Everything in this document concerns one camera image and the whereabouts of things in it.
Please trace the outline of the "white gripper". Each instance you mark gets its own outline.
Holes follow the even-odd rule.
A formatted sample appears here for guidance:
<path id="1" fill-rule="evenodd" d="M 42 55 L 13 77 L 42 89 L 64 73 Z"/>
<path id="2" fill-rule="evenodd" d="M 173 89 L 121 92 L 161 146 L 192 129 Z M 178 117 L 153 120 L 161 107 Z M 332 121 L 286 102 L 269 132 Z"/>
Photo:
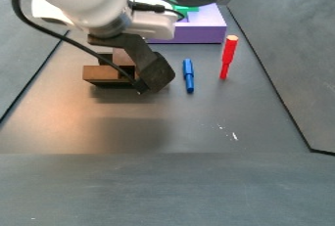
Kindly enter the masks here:
<path id="1" fill-rule="evenodd" d="M 126 32 L 149 39 L 173 39 L 178 19 L 178 16 L 172 12 L 173 6 L 161 0 L 137 0 L 137 3 L 152 6 L 161 5 L 166 11 L 162 14 L 154 11 L 134 11 L 133 23 L 126 28 Z"/>

